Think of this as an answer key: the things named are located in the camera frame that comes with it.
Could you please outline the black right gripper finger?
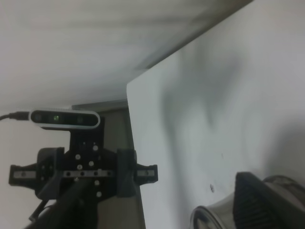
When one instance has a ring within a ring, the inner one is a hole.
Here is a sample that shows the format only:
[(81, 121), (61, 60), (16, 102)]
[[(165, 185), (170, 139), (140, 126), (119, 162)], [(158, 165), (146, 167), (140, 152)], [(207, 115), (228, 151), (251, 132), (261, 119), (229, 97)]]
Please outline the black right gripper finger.
[(238, 229), (303, 229), (305, 187), (285, 176), (260, 180), (250, 172), (239, 172), (233, 217)]

